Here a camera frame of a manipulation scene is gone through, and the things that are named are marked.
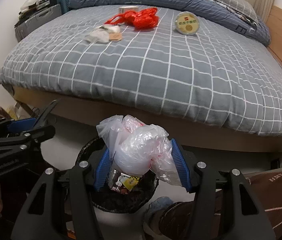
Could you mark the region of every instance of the red plastic bag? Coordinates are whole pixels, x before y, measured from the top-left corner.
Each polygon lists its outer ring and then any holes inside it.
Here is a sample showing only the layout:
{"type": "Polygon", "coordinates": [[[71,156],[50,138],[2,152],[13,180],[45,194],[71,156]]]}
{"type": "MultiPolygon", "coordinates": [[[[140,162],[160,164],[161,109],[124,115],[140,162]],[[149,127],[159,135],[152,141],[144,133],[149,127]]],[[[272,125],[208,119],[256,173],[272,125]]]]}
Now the red plastic bag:
{"type": "Polygon", "coordinates": [[[157,26],[159,22],[159,17],[156,16],[157,8],[147,8],[141,10],[139,12],[135,11],[126,11],[123,14],[117,14],[111,19],[107,20],[105,24],[119,24],[126,23],[134,25],[134,27],[138,30],[142,29],[151,29],[157,26]]]}

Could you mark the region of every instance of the silver bolt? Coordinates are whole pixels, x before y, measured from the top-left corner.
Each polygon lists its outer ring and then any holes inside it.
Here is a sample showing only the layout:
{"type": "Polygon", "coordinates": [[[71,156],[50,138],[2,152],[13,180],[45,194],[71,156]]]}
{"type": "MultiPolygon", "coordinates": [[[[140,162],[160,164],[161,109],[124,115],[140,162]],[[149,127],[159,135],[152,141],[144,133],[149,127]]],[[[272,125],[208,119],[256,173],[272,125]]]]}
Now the silver bolt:
{"type": "Polygon", "coordinates": [[[88,165],[89,165],[89,163],[88,163],[87,161],[82,161],[82,162],[79,163],[79,166],[80,166],[81,168],[85,168],[85,167],[87,167],[88,165]]]}
{"type": "Polygon", "coordinates": [[[233,170],[232,170],[232,173],[233,173],[233,175],[235,175],[235,176],[238,176],[238,175],[241,174],[238,169],[233,169],[233,170]]]}
{"type": "Polygon", "coordinates": [[[204,163],[204,162],[198,162],[198,163],[197,163],[197,166],[198,166],[199,168],[201,168],[201,169],[204,169],[204,168],[206,167],[206,163],[204,163]]]}
{"type": "Polygon", "coordinates": [[[45,173],[47,174],[47,175],[50,175],[50,174],[52,174],[54,172],[54,169],[53,168],[47,168],[46,170],[45,170],[45,173]]]}

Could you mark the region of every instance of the wooden bed frame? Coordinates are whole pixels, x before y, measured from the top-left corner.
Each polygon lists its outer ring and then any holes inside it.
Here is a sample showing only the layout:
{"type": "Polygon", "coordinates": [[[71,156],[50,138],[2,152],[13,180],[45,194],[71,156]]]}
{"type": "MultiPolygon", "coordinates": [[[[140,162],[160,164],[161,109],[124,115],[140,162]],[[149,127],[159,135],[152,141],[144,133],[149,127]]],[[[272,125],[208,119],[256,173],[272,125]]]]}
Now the wooden bed frame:
{"type": "MultiPolygon", "coordinates": [[[[282,65],[282,10],[280,8],[273,6],[267,25],[272,35],[272,43],[268,50],[282,65]]],[[[52,100],[60,98],[60,103],[53,111],[54,114],[88,125],[95,126],[101,120],[115,114],[130,114],[147,124],[154,123],[164,127],[171,137],[176,138],[183,145],[238,152],[282,152],[282,137],[261,137],[185,119],[151,114],[104,101],[16,86],[13,90],[14,99],[28,112],[31,109],[27,105],[42,108],[52,100]]]]}

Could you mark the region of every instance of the floor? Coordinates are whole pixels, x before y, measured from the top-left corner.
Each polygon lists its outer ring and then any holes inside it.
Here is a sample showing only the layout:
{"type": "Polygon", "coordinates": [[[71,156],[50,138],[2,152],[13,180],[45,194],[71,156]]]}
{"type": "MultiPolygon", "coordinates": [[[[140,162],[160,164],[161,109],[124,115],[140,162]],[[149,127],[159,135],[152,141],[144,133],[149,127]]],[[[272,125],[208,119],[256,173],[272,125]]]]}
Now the floor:
{"type": "MultiPolygon", "coordinates": [[[[51,120],[55,122],[56,135],[42,143],[43,157],[59,169],[69,169],[74,165],[78,152],[97,135],[97,131],[95,127],[61,117],[52,116],[51,120]]],[[[220,155],[217,151],[198,151],[191,147],[186,147],[186,149],[195,151],[198,160],[204,161],[207,165],[212,165],[218,170],[228,171],[238,168],[243,173],[249,173],[269,169],[268,156],[266,155],[231,152],[222,152],[220,155]]],[[[191,201],[194,198],[193,194],[188,194],[184,188],[161,181],[150,202],[160,196],[168,196],[174,201],[191,201]]],[[[142,216],[147,207],[148,204],[144,205],[134,214],[113,214],[95,209],[104,239],[121,240],[124,235],[124,239],[141,240],[142,216]]]]}

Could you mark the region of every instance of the grey checkered bed sheet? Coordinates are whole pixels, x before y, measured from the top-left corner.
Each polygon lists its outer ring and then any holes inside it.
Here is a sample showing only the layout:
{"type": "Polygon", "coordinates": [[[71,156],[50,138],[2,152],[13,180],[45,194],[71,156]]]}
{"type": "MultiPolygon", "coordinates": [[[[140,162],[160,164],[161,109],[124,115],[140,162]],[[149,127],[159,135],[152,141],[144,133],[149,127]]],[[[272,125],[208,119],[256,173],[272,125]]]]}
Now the grey checkered bed sheet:
{"type": "Polygon", "coordinates": [[[174,30],[179,11],[167,8],[153,30],[122,26],[122,41],[86,42],[118,7],[72,10],[41,26],[7,56],[0,83],[282,136],[282,68],[261,43],[201,17],[197,35],[184,36],[174,30]]]}

